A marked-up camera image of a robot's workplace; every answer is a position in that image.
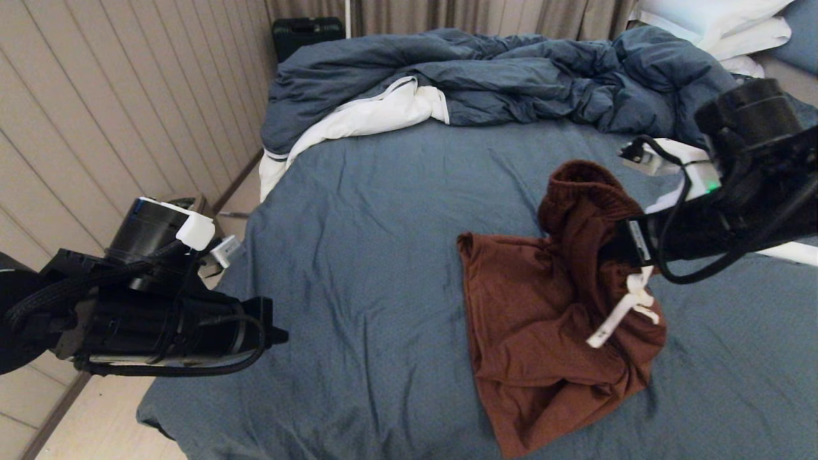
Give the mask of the beige curtain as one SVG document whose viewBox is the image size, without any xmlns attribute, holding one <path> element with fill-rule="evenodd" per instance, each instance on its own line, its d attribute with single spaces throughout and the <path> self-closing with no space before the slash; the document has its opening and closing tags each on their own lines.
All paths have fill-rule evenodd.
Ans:
<svg viewBox="0 0 818 460">
<path fill-rule="evenodd" d="M 619 36 L 637 0 L 351 0 L 351 37 L 412 35 L 438 28 L 469 34 L 599 40 Z M 338 17 L 344 0 L 265 0 L 273 19 Z"/>
</svg>

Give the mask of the blue bed sheet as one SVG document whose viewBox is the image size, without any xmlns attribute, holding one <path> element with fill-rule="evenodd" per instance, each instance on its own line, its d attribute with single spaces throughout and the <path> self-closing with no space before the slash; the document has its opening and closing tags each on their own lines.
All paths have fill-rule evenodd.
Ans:
<svg viewBox="0 0 818 460">
<path fill-rule="evenodd" d="M 543 235 L 549 175 L 623 166 L 629 134 L 567 119 L 427 121 L 308 149 L 249 219 L 219 291 L 275 303 L 290 338 L 242 372 L 158 379 L 135 418 L 188 460 L 500 460 L 468 363 L 459 234 Z M 669 340 L 649 387 L 525 460 L 818 460 L 818 269 L 750 254 L 654 279 Z"/>
</svg>

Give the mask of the white flat box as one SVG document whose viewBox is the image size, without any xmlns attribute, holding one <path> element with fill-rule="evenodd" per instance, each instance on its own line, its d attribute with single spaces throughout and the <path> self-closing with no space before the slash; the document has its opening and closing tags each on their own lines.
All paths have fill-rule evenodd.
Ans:
<svg viewBox="0 0 818 460">
<path fill-rule="evenodd" d="M 777 247 L 760 250 L 757 254 L 787 260 L 795 264 L 818 267 L 818 247 L 798 242 L 788 242 Z"/>
</svg>

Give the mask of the white duvet lining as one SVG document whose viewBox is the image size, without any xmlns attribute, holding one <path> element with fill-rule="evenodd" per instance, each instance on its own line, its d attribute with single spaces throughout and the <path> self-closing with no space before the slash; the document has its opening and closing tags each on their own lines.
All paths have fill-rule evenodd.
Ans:
<svg viewBox="0 0 818 460">
<path fill-rule="evenodd" d="M 259 200 L 266 199 L 299 154 L 319 143 L 388 133 L 418 125 L 427 119 L 450 125 L 446 96 L 434 86 L 420 85 L 414 76 L 395 80 L 376 96 L 340 105 L 309 127 L 287 154 L 264 151 L 258 166 Z"/>
</svg>

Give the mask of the brown elastic-waist shorts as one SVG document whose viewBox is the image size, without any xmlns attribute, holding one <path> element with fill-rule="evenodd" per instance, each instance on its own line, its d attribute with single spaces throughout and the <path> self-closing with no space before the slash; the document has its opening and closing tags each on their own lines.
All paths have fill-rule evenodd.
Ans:
<svg viewBox="0 0 818 460">
<path fill-rule="evenodd" d="M 651 379 L 667 341 L 651 268 L 601 257 L 616 222 L 642 214 L 607 169 L 571 160 L 550 176 L 544 238 L 458 238 L 468 352 L 504 458 L 601 420 Z"/>
</svg>

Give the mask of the large white pillow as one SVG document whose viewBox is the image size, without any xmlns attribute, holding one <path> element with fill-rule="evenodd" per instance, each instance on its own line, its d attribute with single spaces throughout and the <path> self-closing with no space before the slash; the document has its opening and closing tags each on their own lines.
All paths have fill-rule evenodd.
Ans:
<svg viewBox="0 0 818 460">
<path fill-rule="evenodd" d="M 631 19 L 699 47 L 756 26 L 795 0 L 637 0 Z"/>
</svg>

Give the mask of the brown square trash bin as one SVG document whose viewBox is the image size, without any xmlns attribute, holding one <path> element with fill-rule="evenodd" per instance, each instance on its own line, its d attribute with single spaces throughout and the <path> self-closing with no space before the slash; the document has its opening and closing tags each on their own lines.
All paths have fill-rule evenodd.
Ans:
<svg viewBox="0 0 818 460">
<path fill-rule="evenodd" d="M 195 196 L 173 195 L 172 198 L 169 198 L 167 201 L 169 201 L 169 203 L 173 206 L 178 206 L 185 210 L 201 213 L 205 217 L 213 218 L 214 216 L 214 212 L 210 204 L 208 204 L 205 196 L 202 194 Z M 214 225 L 216 230 L 214 233 L 214 240 L 212 241 L 212 248 L 223 239 L 221 227 L 217 224 L 217 222 Z M 207 253 L 201 254 L 198 262 L 199 268 L 197 269 L 197 273 L 203 280 L 218 279 L 222 276 L 224 268 L 221 264 L 219 264 L 219 262 L 217 262 L 213 254 L 210 253 L 210 249 L 208 249 Z"/>
</svg>

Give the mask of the black suitcase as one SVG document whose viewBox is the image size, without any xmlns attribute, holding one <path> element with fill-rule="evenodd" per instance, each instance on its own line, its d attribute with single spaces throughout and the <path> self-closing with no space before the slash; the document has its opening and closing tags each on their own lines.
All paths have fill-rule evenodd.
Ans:
<svg viewBox="0 0 818 460">
<path fill-rule="evenodd" d="M 301 47 L 346 38 L 338 17 L 277 19 L 272 24 L 272 41 L 278 63 L 286 61 Z"/>
</svg>

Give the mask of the blue pillow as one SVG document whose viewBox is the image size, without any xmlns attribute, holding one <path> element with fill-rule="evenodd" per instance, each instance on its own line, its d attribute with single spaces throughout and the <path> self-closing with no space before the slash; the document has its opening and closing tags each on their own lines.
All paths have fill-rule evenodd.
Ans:
<svg viewBox="0 0 818 460">
<path fill-rule="evenodd" d="M 818 0 L 794 0 L 781 11 L 781 17 L 789 25 L 791 37 L 768 55 L 818 76 Z"/>
</svg>

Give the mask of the crumpled blue duvet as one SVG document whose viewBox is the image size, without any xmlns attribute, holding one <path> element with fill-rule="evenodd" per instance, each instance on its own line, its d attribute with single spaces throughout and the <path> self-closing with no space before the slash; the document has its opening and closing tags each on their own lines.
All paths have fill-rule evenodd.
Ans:
<svg viewBox="0 0 818 460">
<path fill-rule="evenodd" d="M 401 77 L 444 94 L 456 127 L 567 119 L 602 133 L 645 134 L 701 146 L 695 113 L 739 87 L 709 53 L 654 26 L 612 41 L 508 37 L 436 29 L 309 45 L 277 67 L 261 129 L 277 159 L 340 105 Z"/>
</svg>

